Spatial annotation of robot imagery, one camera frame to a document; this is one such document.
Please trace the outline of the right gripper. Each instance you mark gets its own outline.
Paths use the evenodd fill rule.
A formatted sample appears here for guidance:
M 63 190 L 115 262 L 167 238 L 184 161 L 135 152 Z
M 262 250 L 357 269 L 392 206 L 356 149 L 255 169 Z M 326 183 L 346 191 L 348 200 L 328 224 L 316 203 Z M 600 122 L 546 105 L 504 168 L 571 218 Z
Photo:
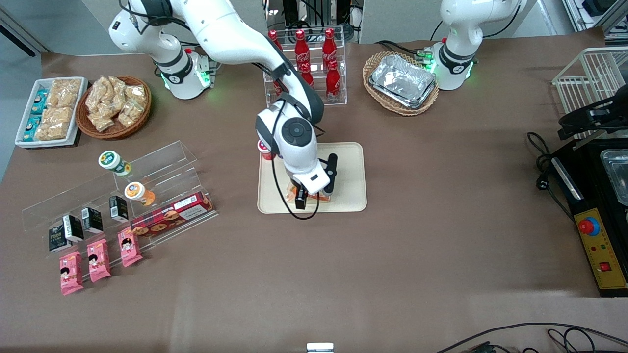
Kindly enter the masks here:
M 287 164 L 287 175 L 294 185 L 305 188 L 296 189 L 295 191 L 296 209 L 305 209 L 308 194 L 321 192 L 331 183 L 331 179 L 327 172 L 325 172 L 319 159 L 314 159 L 314 163 L 304 169 L 299 169 L 296 166 Z

